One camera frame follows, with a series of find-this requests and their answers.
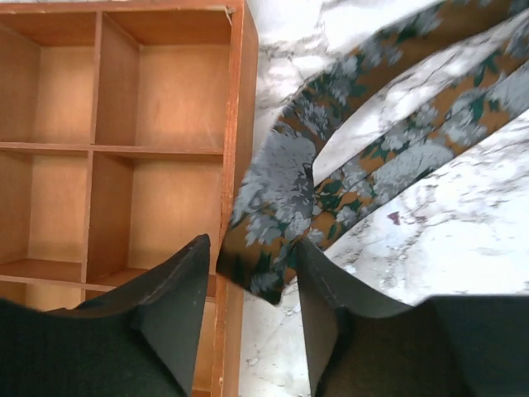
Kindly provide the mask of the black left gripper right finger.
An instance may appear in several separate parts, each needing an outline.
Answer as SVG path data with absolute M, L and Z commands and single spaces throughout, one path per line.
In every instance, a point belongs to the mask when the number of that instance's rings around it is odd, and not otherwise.
M 314 396 L 525 396 L 528 298 L 433 295 L 411 306 L 295 248 Z

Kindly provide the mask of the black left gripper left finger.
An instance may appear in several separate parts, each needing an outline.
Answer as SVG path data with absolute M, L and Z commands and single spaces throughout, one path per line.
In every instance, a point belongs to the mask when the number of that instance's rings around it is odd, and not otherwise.
M 1 302 L 4 396 L 189 396 L 210 240 L 74 309 Z

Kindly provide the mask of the brown grey floral tie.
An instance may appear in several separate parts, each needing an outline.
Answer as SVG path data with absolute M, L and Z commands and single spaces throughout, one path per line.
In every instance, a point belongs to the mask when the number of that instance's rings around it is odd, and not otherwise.
M 334 133 L 426 57 L 493 27 L 515 29 L 464 75 L 316 182 Z M 297 269 L 298 242 L 326 250 L 356 223 L 527 109 L 528 4 L 443 1 L 376 31 L 299 90 L 241 182 L 217 273 L 272 305 Z

